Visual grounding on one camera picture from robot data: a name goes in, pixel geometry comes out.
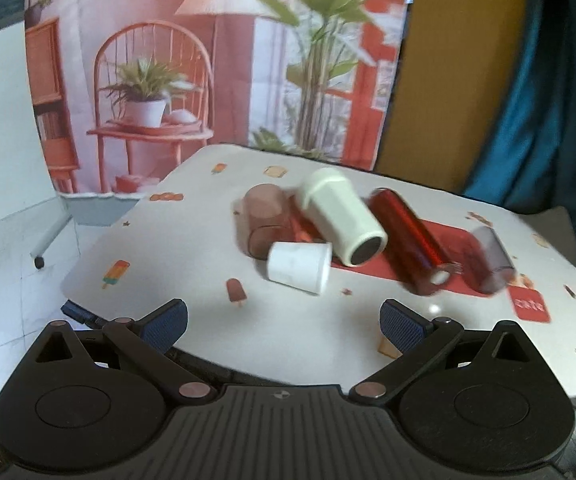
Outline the dark purple translucent cup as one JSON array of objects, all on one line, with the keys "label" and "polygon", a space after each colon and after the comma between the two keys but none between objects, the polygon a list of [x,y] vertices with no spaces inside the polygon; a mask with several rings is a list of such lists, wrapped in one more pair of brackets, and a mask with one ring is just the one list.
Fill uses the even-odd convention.
[{"label": "dark purple translucent cup", "polygon": [[481,226],[470,235],[463,247],[464,279],[480,294],[496,294],[516,278],[516,268],[492,228]]}]

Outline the brown translucent plastic cup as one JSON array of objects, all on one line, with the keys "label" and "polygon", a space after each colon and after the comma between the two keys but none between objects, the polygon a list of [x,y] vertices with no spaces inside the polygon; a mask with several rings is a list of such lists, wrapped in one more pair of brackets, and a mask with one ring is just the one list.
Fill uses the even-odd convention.
[{"label": "brown translucent plastic cup", "polygon": [[257,260],[266,260],[271,246],[295,240],[290,204],[279,186],[263,183],[250,188],[242,200],[247,220],[247,251]]}]

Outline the white tumbler with black bottom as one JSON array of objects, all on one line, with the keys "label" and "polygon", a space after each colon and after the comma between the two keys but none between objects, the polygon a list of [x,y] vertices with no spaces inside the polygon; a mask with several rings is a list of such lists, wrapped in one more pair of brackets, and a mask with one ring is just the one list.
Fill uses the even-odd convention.
[{"label": "white tumbler with black bottom", "polygon": [[381,254],[388,243],[384,228],[352,182],[337,169],[323,168],[310,174],[297,189],[295,201],[345,266],[362,266]]}]

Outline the small white paper cup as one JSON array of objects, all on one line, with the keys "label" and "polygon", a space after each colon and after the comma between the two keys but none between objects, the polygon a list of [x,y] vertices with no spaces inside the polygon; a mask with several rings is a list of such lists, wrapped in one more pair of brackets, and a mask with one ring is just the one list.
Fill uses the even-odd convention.
[{"label": "small white paper cup", "polygon": [[277,242],[268,253],[267,278],[275,283],[321,295],[331,269],[329,243]]}]

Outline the teal curtain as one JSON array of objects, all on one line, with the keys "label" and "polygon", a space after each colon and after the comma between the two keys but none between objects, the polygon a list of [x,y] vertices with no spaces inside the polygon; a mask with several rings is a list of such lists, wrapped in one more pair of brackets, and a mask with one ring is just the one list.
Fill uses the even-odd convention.
[{"label": "teal curtain", "polygon": [[576,234],[576,0],[527,0],[515,75],[464,193],[519,214],[564,207]]}]

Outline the shiny red metal tumbler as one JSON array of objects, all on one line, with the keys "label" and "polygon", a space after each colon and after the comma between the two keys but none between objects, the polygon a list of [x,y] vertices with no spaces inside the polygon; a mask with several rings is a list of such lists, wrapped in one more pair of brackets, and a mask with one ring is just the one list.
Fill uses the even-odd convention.
[{"label": "shiny red metal tumbler", "polygon": [[390,188],[373,191],[368,207],[388,235],[383,253],[397,277],[416,295],[438,292],[456,272],[438,240]]}]

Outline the printed room backdrop cloth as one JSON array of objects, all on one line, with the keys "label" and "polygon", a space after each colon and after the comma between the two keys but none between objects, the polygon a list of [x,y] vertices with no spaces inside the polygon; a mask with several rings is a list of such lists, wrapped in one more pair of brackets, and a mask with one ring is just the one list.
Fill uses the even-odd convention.
[{"label": "printed room backdrop cloth", "polygon": [[57,191],[138,193],[211,143],[376,164],[411,0],[25,0]]}]

